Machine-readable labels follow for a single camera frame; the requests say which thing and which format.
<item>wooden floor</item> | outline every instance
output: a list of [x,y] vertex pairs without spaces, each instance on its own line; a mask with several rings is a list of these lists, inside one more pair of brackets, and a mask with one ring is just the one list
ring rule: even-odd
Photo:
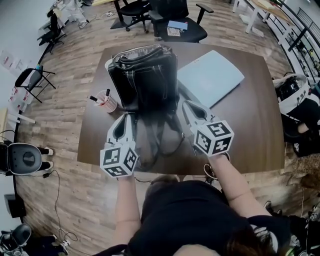
[[[253,33],[246,34],[246,25],[239,13],[232,13],[228,0],[189,0],[190,17],[197,19],[203,3],[214,9],[214,13],[204,14],[201,25],[208,37],[201,43],[234,48],[264,57],[270,73],[279,78],[290,71],[282,49],[268,29],[257,18],[254,26],[264,32],[264,38]],[[125,29],[110,30],[116,15],[96,20],[107,11],[114,11],[112,3],[87,7],[85,14],[92,20],[84,29],[71,23],[64,29],[67,37],[64,45],[54,48],[53,54],[47,54],[42,64],[45,70],[56,72],[49,79],[57,89],[47,87],[28,107],[25,115],[36,120],[30,125],[21,122],[18,141],[36,146],[53,148],[55,169],[60,175],[60,194],[57,210],[62,228],[74,232],[77,242],[71,244],[77,250],[89,255],[109,246],[115,228],[114,209],[117,197],[117,181],[108,178],[98,166],[77,162],[77,151],[82,118],[91,82],[102,54],[107,47],[143,42],[154,43],[152,26],[150,33],[144,34],[141,24],[130,32]],[[240,6],[237,12],[250,15],[252,10]],[[142,180],[153,179],[155,174],[136,174]],[[257,172],[245,175],[257,199],[264,204],[272,200],[278,208],[288,214],[301,214],[302,189],[297,185],[287,186],[288,176],[279,175],[279,170]],[[140,206],[148,183],[137,183]],[[17,177],[17,190],[24,199],[27,216],[25,222],[40,235],[58,234],[58,219],[55,213],[55,200],[58,192],[58,177],[54,172],[49,178]],[[310,208],[310,191],[304,190],[304,209]],[[84,255],[70,249],[70,255]]]

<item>light blue folder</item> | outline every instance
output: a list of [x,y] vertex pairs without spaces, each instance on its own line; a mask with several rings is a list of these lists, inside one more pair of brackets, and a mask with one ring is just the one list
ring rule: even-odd
[[179,87],[191,100],[211,108],[245,78],[225,57],[212,50],[178,70]]
[[169,20],[168,27],[175,28],[175,29],[181,29],[181,30],[188,30],[188,23]]

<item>office chair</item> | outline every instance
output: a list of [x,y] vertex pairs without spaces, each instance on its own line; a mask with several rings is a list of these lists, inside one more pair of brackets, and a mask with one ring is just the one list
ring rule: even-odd
[[0,248],[4,255],[23,255],[23,247],[31,237],[32,231],[27,224],[21,224],[11,231],[1,231]]
[[123,0],[125,6],[122,7],[119,12],[124,16],[133,17],[132,22],[125,27],[126,31],[130,31],[132,25],[142,22],[144,32],[147,34],[149,31],[146,29],[145,21],[150,21],[151,18],[149,15],[144,16],[145,13],[151,10],[151,5],[149,1],[137,0],[131,3],[128,3],[127,0]]
[[[149,11],[151,22],[153,23],[154,36],[162,38],[165,42],[189,42],[199,43],[208,34],[200,26],[200,22],[205,13],[214,11],[202,3],[197,3],[200,7],[199,16],[196,22],[188,18],[189,15],[187,0],[149,0],[152,10]],[[180,36],[168,35],[167,27],[169,21],[187,23],[187,30],[180,31]]]
[[[31,75],[30,80],[29,80],[29,84],[27,86],[23,86],[23,83],[25,82],[25,80],[27,79],[27,77],[31,74],[31,72],[34,71],[34,73]],[[39,69],[35,69],[35,68],[27,68],[24,71],[22,71],[22,73],[19,75],[19,77],[17,78],[17,80],[15,81],[15,87],[22,87],[25,88],[33,97],[35,97],[40,103],[42,103],[42,101],[40,99],[38,99],[37,97],[39,96],[40,93],[42,93],[42,91],[50,84],[54,89],[56,89],[56,87],[54,87],[54,85],[47,79],[47,76],[49,76],[50,74],[56,74],[53,72],[48,72],[48,71],[44,71],[43,70],[43,66],[40,66]],[[33,88],[42,88],[42,86],[40,86],[40,84],[46,80],[48,82],[48,84],[37,94],[37,96],[35,96],[31,91],[33,90]]]
[[50,26],[48,27],[50,29],[50,31],[42,36],[40,36],[38,40],[41,39],[41,42],[39,43],[39,46],[42,46],[45,43],[49,43],[49,52],[52,54],[52,49],[54,48],[54,46],[58,43],[60,44],[64,44],[64,42],[60,41],[60,39],[64,36],[66,36],[66,34],[63,34],[61,36],[61,28],[58,27],[58,17],[57,15],[54,13],[53,10],[50,10],[47,14],[47,17],[50,17]]

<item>white wall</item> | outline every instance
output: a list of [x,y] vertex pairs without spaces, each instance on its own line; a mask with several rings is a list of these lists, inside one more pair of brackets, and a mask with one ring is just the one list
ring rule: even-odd
[[[0,1],[0,52],[6,50],[35,67],[47,45],[39,46],[38,29],[54,0]],[[0,108],[6,107],[16,77],[0,65]]]
[[4,195],[14,194],[14,183],[12,176],[0,175],[0,230],[9,231],[21,224],[20,218],[12,218],[8,213]]

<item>hand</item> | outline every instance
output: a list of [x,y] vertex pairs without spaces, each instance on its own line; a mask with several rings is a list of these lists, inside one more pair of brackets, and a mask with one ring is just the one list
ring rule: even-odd
[[125,176],[125,177],[118,177],[116,178],[119,182],[125,182],[125,181],[134,181],[135,180],[135,175],[134,172],[132,172],[132,175],[130,176]]
[[217,155],[209,156],[208,160],[209,160],[211,167],[213,169],[215,169],[220,164],[224,164],[225,161],[229,162],[229,160],[225,154],[217,154]]

